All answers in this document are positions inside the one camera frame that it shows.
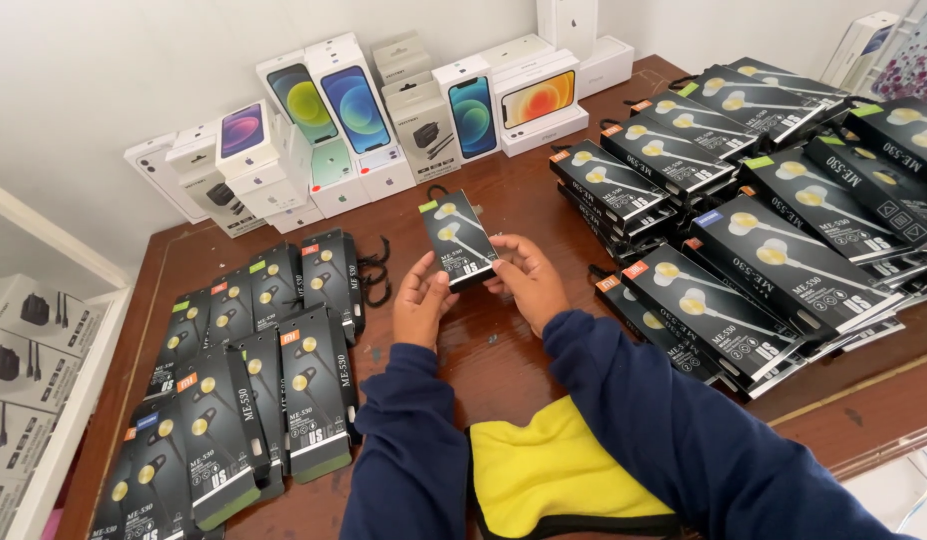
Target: green label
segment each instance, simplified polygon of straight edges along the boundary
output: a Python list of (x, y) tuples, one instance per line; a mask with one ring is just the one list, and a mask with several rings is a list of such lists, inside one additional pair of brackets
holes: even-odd
[(883, 107), (879, 104), (865, 104), (859, 106), (850, 111), (854, 113), (857, 117), (866, 117), (867, 115), (875, 115), (877, 113), (883, 113)]
[(751, 169), (759, 169), (760, 167), (772, 166), (774, 160), (770, 159), (769, 155), (764, 155), (763, 157), (755, 157), (753, 159), (748, 159), (744, 161), (744, 165)]
[(837, 146), (847, 146), (844, 144), (844, 141), (840, 140), (835, 136), (819, 136), (817, 139), (827, 143), (827, 144), (836, 144)]
[(697, 84), (697, 82), (690, 82), (689, 84), (687, 84), (686, 86), (684, 86), (683, 89), (682, 89), (681, 91), (676, 92), (676, 93), (677, 93), (677, 95), (681, 95), (681, 96), (683, 96), (683, 97), (687, 97), (688, 95), (692, 94), (694, 91), (696, 91), (696, 90), (697, 90), (698, 88), (700, 88), (700, 87), (701, 87), (701, 86), (700, 86), (699, 84)]

